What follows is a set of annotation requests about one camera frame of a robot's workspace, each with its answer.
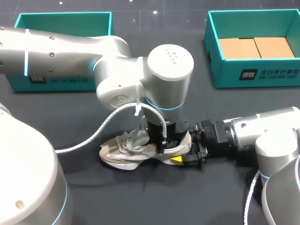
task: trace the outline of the black table surface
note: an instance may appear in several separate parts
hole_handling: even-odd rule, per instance
[[[204,31],[196,30],[123,36],[134,57],[147,56],[161,44],[180,45],[192,54],[195,68],[183,110],[190,124],[300,107],[299,88],[215,89],[203,37]],[[45,135],[55,149],[84,141],[110,113],[93,92],[14,93],[3,75],[0,102]],[[128,109],[93,143],[59,156],[74,202],[72,225],[243,224],[244,204],[257,171],[253,154],[210,159],[201,170],[150,161],[127,172],[99,162],[98,146],[134,129],[140,117]],[[267,224],[261,190],[259,183],[249,209],[250,225]]]

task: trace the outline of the open box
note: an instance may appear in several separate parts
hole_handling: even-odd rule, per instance
[[[204,43],[216,88],[300,86],[297,9],[209,11]]]
[[[41,30],[60,34],[99,37],[113,34],[111,12],[22,13],[16,28]],[[43,78],[7,76],[14,91],[86,91],[95,90],[93,78]]]

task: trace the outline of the white robotic arm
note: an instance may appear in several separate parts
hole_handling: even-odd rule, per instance
[[[262,208],[270,225],[300,223],[299,149],[295,129],[270,129],[255,142],[262,190]],[[246,201],[244,224],[257,175]]]
[[[69,225],[72,198],[52,145],[0,104],[0,224]]]
[[[0,73],[38,77],[94,77],[97,97],[108,108],[145,97],[173,124],[181,115],[194,60],[177,45],[161,45],[148,57],[131,58],[120,37],[75,37],[2,27]],[[145,111],[149,121],[160,121]]]

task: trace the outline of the yellow tag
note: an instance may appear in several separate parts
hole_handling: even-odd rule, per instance
[[[171,158],[171,161],[173,161],[176,164],[183,165],[181,156],[173,157],[173,158]]]

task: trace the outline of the white sneaker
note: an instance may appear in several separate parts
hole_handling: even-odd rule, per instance
[[[181,144],[172,149],[165,149],[163,154],[157,154],[157,146],[148,144],[149,136],[146,130],[126,132],[101,145],[100,158],[107,164],[122,169],[134,170],[141,162],[156,158],[165,164],[174,165],[172,157],[185,155],[190,151],[192,140],[187,132]]]

